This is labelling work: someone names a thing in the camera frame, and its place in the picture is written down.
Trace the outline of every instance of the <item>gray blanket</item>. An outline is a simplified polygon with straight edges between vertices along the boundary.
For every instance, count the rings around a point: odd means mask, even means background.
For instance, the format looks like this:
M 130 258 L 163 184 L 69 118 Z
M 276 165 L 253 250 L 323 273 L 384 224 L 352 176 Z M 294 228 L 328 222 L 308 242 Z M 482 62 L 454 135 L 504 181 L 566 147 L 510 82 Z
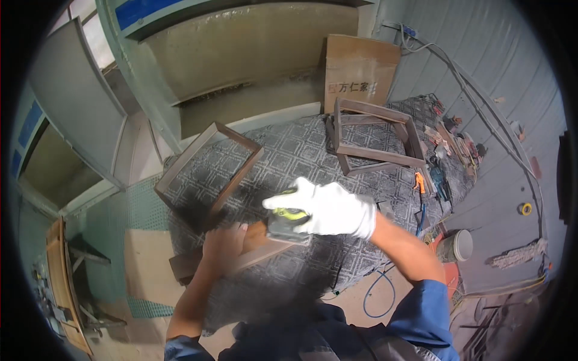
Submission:
M 420 139 L 428 145 L 427 158 L 433 155 L 433 144 L 424 135 L 424 125 L 434 127 L 435 124 L 430 105 L 422 99 L 410 98 L 388 107 L 413 116 Z M 399 167 L 388 172 L 345 177 L 328 140 L 325 118 L 308 117 L 245 134 L 262 144 L 265 152 L 227 200 L 223 209 L 224 221 L 252 223 L 265 219 L 266 211 L 261 201 L 288 187 L 295 178 L 304 176 L 318 184 L 336 181 L 348 191 L 369 195 L 376 202 L 389 200 L 395 222 L 415 232 L 414 213 L 420 210 L 419 195 L 413 189 L 416 169 Z M 404 152 L 389 124 L 348 126 L 344 129 L 344 139 L 359 146 Z M 187 214 L 189 222 L 200 220 L 248 156 L 249 152 L 233 141 L 212 144 L 183 169 L 167 195 Z M 360 165 L 373 161 L 353 158 L 353 162 Z M 444 165 L 453 202 L 457 204 L 473 187 L 473 180 L 465 174 L 455 156 L 445 160 Z M 436 200 L 427 200 L 431 224 L 442 219 L 443 214 L 447 215 L 449 208 L 449 202 L 442 210 Z M 187 252 L 203 242 L 203 235 L 195 234 L 172 213 L 169 213 L 169 230 L 175 254 Z M 313 302 L 326 291 L 342 291 L 385 262 L 387 257 L 374 245 L 353 237 L 314 236 L 309 247 L 292 247 L 219 281 L 210 295 L 205 334 L 212 334 L 232 322 L 253 321 L 276 308 Z

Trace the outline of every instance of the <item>tape roll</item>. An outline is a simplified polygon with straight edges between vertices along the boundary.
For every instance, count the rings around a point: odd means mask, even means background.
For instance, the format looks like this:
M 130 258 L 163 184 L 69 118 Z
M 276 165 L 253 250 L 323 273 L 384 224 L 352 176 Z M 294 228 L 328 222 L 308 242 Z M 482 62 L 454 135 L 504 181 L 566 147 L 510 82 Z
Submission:
M 522 215 L 529 215 L 530 213 L 532 213 L 532 205 L 530 203 L 521 204 L 520 213 Z

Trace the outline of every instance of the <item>white glove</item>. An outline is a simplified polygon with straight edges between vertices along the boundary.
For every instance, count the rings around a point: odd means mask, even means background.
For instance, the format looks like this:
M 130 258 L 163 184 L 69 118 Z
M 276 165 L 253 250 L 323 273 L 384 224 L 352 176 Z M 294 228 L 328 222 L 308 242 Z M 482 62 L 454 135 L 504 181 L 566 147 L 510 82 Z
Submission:
M 336 182 L 315 185 L 303 177 L 293 182 L 297 191 L 263 200 L 266 209 L 297 208 L 311 219 L 294 228 L 299 233 L 316 235 L 348 234 L 369 240 L 375 230 L 376 205 L 372 199 L 347 192 Z

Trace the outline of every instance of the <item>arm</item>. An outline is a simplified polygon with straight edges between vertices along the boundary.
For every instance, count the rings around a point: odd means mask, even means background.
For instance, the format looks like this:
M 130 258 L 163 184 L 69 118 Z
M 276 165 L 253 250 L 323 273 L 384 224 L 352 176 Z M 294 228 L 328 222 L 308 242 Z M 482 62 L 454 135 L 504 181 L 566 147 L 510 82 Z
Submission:
M 293 186 L 297 187 L 296 192 L 265 199 L 263 206 L 298 208 L 311 215 L 307 223 L 295 227 L 296 232 L 350 234 L 370 240 L 408 281 L 445 283 L 443 266 L 436 255 L 416 236 L 386 220 L 376 211 L 373 200 L 347 192 L 337 183 L 314 185 L 303 177 L 297 178 Z
M 422 280 L 446 283 L 442 263 L 425 243 L 405 229 L 376 213 L 371 242 L 385 253 L 413 285 Z
M 207 232 L 203 258 L 191 283 L 177 302 L 166 331 L 167 340 L 181 335 L 191 338 L 201 335 L 210 291 L 241 253 L 246 231 L 246 224 L 234 223 L 229 229 Z

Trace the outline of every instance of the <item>white bucket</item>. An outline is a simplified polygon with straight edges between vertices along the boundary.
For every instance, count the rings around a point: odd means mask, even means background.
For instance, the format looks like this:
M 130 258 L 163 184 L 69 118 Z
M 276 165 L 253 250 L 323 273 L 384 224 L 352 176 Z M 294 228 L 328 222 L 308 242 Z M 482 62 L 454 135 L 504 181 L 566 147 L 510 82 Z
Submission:
M 472 256 L 472 252 L 472 235 L 466 229 L 444 238 L 436 249 L 436 255 L 442 263 L 463 262 Z

